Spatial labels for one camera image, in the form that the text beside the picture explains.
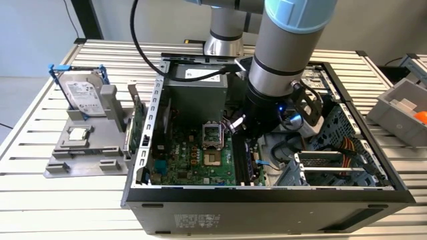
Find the slotted metal surface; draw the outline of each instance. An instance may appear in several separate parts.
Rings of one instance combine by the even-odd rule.
[[[159,62],[162,52],[203,53],[198,44],[144,43],[142,48],[154,63]],[[254,47],[247,47],[246,54],[254,54],[254,50]],[[377,103],[377,96],[391,86],[371,60],[354,51],[331,50],[317,50],[311,60],[331,63],[357,108],[366,115]],[[88,67],[104,64],[110,81],[118,86],[122,104],[132,105],[128,81],[136,81],[142,99],[148,103],[156,74],[132,43],[88,40],[72,48],[63,64]],[[0,238],[146,238],[132,212],[120,209],[126,176],[46,179],[42,175],[66,125],[66,108],[64,96],[50,80],[0,146],[0,233],[7,233]],[[427,239],[427,150],[409,148],[378,125],[369,123],[415,196],[417,206],[351,234],[202,235],[198,239]]]

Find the sticker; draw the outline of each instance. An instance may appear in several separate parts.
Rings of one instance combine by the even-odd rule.
[[[96,89],[87,81],[68,81],[67,88],[79,110],[88,116],[104,115],[104,109]]]
[[[175,214],[175,224],[178,228],[218,228],[220,214]]]
[[[210,69],[187,69],[186,70],[186,78],[191,79],[191,78],[198,78],[202,77],[204,75],[208,75],[211,73],[215,73],[218,70],[210,70]],[[220,74],[215,75],[207,79],[200,80],[200,82],[220,82]]]

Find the metal frame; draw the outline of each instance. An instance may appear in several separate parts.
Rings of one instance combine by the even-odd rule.
[[[103,31],[96,16],[92,0],[71,0],[75,14],[78,15],[84,37],[103,40]]]

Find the silver cylinder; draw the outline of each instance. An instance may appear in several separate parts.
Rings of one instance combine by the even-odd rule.
[[[293,93],[291,82],[299,81],[323,29],[307,34],[283,30],[265,12],[249,79],[255,89],[271,97]]]
[[[230,8],[211,8],[211,31],[206,55],[241,57],[245,54],[243,31],[246,13]]]
[[[282,76],[271,73],[253,61],[249,79],[255,89],[271,97],[282,97],[293,93],[291,82],[299,81],[302,72],[297,75]]]
[[[265,12],[257,41],[255,55],[270,68],[294,72],[302,70],[313,56],[323,29],[309,34],[283,30]]]
[[[211,31],[214,34],[225,38],[242,37],[246,13],[230,8],[215,7],[211,7],[211,12]]]
[[[206,41],[203,53],[211,56],[243,56],[245,45],[242,37],[234,41],[223,41],[211,35]]]

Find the gray bin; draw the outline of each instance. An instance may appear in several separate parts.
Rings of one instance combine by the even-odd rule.
[[[414,112],[402,110],[391,102],[405,99],[417,105]],[[403,79],[378,97],[378,103],[367,118],[410,146],[427,147],[427,125],[414,117],[414,114],[422,111],[427,111],[427,89]]]

